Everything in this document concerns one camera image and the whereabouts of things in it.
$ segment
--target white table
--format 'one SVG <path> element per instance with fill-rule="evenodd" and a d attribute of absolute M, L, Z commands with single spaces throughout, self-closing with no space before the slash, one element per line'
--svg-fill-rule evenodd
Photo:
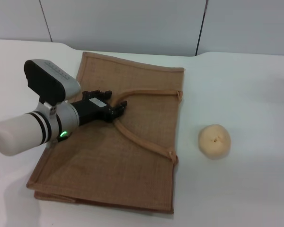
<path fill-rule="evenodd" d="M 75 77 L 81 54 L 58 43 L 0 40 L 0 120 L 37 105 L 25 60 L 51 60 Z M 284 56 L 104 54 L 186 69 L 175 214 L 38 201 L 25 185 L 43 152 L 39 146 L 14 157 L 0 154 L 0 227 L 284 226 Z M 232 138 L 230 154 L 217 161 L 199 152 L 196 141 L 212 123 Z"/>

